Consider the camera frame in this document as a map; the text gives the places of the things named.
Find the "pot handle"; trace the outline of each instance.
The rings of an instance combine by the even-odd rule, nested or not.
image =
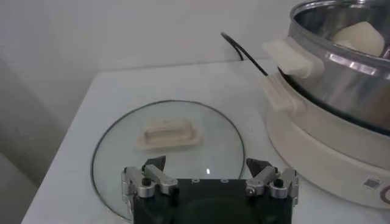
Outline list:
[[[260,86],[275,111],[300,113],[305,110],[303,101],[291,94],[280,81],[279,75],[260,77]]]
[[[320,76],[324,71],[322,60],[306,51],[291,37],[263,43],[262,47],[287,75],[305,79]]]

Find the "black cable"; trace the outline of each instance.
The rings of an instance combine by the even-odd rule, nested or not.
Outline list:
[[[250,56],[250,54],[247,51],[245,51],[245,49],[243,47],[241,47],[241,45],[239,45],[235,40],[233,40],[226,33],[222,32],[221,35],[223,38],[225,38],[225,40],[227,42],[229,42],[234,47],[234,49],[237,51],[241,61],[243,60],[243,56],[241,55],[239,50],[242,53],[244,53],[244,55],[256,66],[256,68],[259,69],[261,71],[261,73],[263,73],[263,75],[268,76],[268,73],[254,60],[254,58],[252,58],[252,56]]]

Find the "metal rim of lid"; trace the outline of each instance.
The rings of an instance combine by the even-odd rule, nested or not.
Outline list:
[[[390,205],[390,198],[386,197],[386,194],[390,192],[390,186],[387,186],[383,188],[383,190],[380,192],[380,198],[387,204]]]
[[[110,132],[110,130],[117,124],[119,123],[121,120],[123,120],[125,117],[127,117],[128,115],[136,112],[136,111],[139,111],[143,108],[146,108],[148,106],[151,106],[151,105],[156,105],[156,104],[160,104],[160,103],[168,103],[168,102],[186,102],[186,103],[193,103],[193,104],[198,104],[198,105],[201,105],[203,107],[207,107],[211,110],[213,110],[214,112],[217,112],[219,115],[221,115],[223,118],[225,118],[231,125],[232,127],[234,128],[234,130],[237,132],[237,135],[239,137],[239,140],[241,142],[241,145],[242,145],[242,150],[243,150],[243,163],[242,163],[242,166],[241,166],[241,171],[239,173],[239,177],[238,179],[241,179],[242,178],[242,175],[244,173],[244,168],[245,168],[245,159],[246,159],[246,149],[245,149],[245,145],[244,145],[244,141],[243,141],[243,137],[241,136],[241,134],[239,133],[236,125],[222,112],[220,112],[219,110],[211,107],[211,106],[208,106],[206,104],[203,104],[203,103],[200,103],[200,102],[196,102],[196,101],[191,101],[191,100],[161,100],[161,101],[156,101],[156,102],[152,102],[152,103],[148,103],[148,104],[145,104],[141,107],[138,107],[130,112],[127,112],[126,114],[124,114],[123,116],[121,116],[118,120],[114,121],[114,123],[112,123],[109,128],[103,133],[103,135],[99,138],[99,141],[97,142],[96,144],[96,147],[93,151],[93,154],[92,154],[92,159],[91,159],[91,163],[90,163],[90,180],[91,180],[91,185],[92,185],[92,188],[93,188],[93,191],[94,193],[96,194],[96,196],[98,197],[98,199],[100,200],[101,203],[103,203],[103,205],[112,213],[114,213],[115,215],[117,215],[120,219],[122,220],[125,220],[127,222],[130,222],[130,223],[133,223],[132,220],[129,220],[125,217],[123,217],[122,215],[118,214],[116,211],[114,211],[112,208],[109,207],[108,204],[106,204],[106,202],[103,200],[103,198],[100,196],[97,188],[96,188],[96,185],[94,183],[94,177],[93,177],[93,162],[94,162],[94,159],[95,159],[95,156],[96,156],[96,152],[98,151],[97,149],[99,148],[101,142],[103,141],[104,137],[107,135],[107,133]]]

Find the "white countertop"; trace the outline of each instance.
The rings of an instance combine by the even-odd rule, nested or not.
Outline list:
[[[260,60],[268,71],[273,62]],[[99,74],[81,104],[22,224],[125,223],[99,201],[90,181],[93,151],[104,131],[123,114],[165,99],[193,100],[223,112],[238,127],[247,157],[283,169],[267,137],[268,103],[259,72],[248,61],[126,70]],[[249,178],[246,170],[244,178]],[[390,213],[326,193],[302,180],[293,223],[390,223]]]

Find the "label sticker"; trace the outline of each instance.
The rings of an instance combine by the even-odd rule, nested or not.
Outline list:
[[[368,178],[363,186],[367,189],[370,189],[370,190],[375,190],[379,187],[379,185],[382,184],[382,180],[378,179],[378,178],[374,178],[374,177],[370,177]]]

